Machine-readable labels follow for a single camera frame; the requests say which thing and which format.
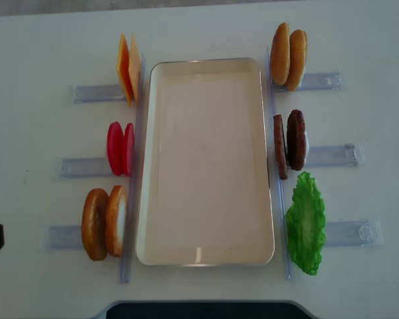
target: white table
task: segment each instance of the white table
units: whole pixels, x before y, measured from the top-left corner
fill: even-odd
[[[307,72],[339,70],[346,90],[278,96],[278,111],[303,110],[312,145],[363,143],[365,166],[311,172],[328,220],[379,219],[381,247],[327,248],[318,276],[295,268],[287,281],[274,212],[275,255],[263,267],[148,268],[134,259],[130,283],[120,284],[117,259],[93,263],[83,251],[41,249],[42,227],[80,223],[91,188],[128,184],[53,177],[55,158],[103,156],[109,123],[134,122],[135,109],[123,102],[70,99],[71,84],[118,82],[120,33],[136,34],[148,74],[162,61],[239,56],[265,70],[266,47],[282,21],[308,33]],[[0,223],[0,318],[87,318],[125,300],[290,300],[319,318],[399,318],[399,2],[0,18]]]

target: lettuce leaf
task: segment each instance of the lettuce leaf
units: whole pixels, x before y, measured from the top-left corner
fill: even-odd
[[[322,261],[326,223],[325,205],[316,179],[304,171],[297,178],[285,224],[291,260],[307,274],[316,275]]]

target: white tray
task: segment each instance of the white tray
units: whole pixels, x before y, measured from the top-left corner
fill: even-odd
[[[275,249],[252,58],[151,73],[136,253],[145,265],[263,265]]]

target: orange cheese slice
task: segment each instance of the orange cheese slice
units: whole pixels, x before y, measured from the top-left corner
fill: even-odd
[[[138,47],[136,46],[136,37],[132,35],[132,43],[130,44],[131,54],[128,62],[128,75],[132,83],[134,99],[137,102],[139,99],[139,81],[141,61]]]
[[[130,83],[130,77],[128,75],[128,70],[130,68],[130,54],[128,51],[127,41],[124,35],[121,35],[120,45],[118,47],[118,59],[117,59],[117,73],[120,78],[121,86],[124,94],[127,98],[127,103],[131,103],[133,100],[133,89]]]

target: red tomato slice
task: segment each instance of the red tomato slice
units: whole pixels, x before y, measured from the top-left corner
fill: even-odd
[[[114,122],[109,125],[108,139],[106,140],[106,151],[108,154],[109,166],[114,175],[122,174],[122,143],[123,133],[120,123]]]
[[[122,170],[127,176],[132,175],[132,161],[133,161],[133,147],[134,147],[134,128],[133,124],[127,124],[124,133],[124,143],[122,150]]]

